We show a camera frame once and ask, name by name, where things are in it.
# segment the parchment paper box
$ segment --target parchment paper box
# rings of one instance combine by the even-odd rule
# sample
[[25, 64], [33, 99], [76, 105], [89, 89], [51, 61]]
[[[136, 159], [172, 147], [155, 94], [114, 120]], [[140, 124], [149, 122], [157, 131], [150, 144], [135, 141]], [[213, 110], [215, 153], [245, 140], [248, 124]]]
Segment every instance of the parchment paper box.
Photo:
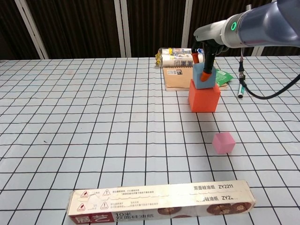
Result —
[[76, 224], [248, 212], [255, 199], [244, 180], [76, 190], [67, 213]]

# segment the pink cube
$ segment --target pink cube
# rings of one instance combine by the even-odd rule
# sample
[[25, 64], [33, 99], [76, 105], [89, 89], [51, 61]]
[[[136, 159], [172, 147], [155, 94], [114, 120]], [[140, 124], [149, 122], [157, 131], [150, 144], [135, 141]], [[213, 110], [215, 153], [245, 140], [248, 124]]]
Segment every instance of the pink cube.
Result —
[[229, 132], [223, 132], [215, 134], [212, 145], [218, 154], [225, 154], [232, 152], [235, 141]]

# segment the grid tablecloth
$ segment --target grid tablecloth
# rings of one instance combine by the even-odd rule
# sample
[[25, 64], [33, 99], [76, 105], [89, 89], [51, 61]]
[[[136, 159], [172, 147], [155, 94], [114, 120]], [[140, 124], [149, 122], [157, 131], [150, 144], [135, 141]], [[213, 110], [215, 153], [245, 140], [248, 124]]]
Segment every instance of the grid tablecloth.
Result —
[[[235, 77], [238, 65], [215, 64]], [[269, 95], [300, 73], [300, 56], [246, 57], [244, 67], [248, 87]], [[215, 113], [191, 113], [187, 91], [165, 91], [154, 58], [2, 62], [0, 224], [72, 224], [74, 189], [235, 179], [257, 199], [250, 213], [128, 224], [298, 224], [300, 86], [268, 101], [237, 99], [238, 86]], [[237, 144], [217, 155], [223, 131]]]

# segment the green packet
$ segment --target green packet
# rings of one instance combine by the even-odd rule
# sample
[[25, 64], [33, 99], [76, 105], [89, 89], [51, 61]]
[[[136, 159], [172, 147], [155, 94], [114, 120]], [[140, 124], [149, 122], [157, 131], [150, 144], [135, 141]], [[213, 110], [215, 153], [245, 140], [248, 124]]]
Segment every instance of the green packet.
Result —
[[231, 79], [233, 79], [233, 76], [231, 76], [229, 73], [224, 72], [222, 70], [216, 69], [217, 74], [216, 74], [216, 83], [217, 85], [220, 87], [222, 86], [224, 83], [230, 81]]

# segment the black cable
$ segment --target black cable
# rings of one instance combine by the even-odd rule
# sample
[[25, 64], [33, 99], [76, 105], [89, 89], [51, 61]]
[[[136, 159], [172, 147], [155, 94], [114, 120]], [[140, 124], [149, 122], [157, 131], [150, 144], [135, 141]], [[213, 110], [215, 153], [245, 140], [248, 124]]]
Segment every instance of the black cable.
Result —
[[287, 86], [285, 86], [283, 89], [281, 89], [280, 91], [272, 94], [272, 95], [269, 95], [269, 96], [259, 96], [259, 95], [256, 95], [254, 94], [252, 91], [249, 90], [249, 88], [247, 87], [246, 83], [245, 83], [245, 80], [244, 79], [240, 79], [240, 83], [243, 85], [243, 87], [247, 90], [247, 92], [252, 95], [253, 97], [255, 98], [258, 98], [258, 99], [262, 99], [262, 100], [266, 100], [266, 99], [270, 99], [270, 98], [273, 98], [273, 97], [276, 97], [278, 95], [280, 95], [281, 93], [285, 92], [286, 90], [288, 90], [290, 87], [292, 87], [298, 80], [300, 80], [300, 74], [298, 74], [298, 76], [296, 76], [296, 78], [294, 78]]

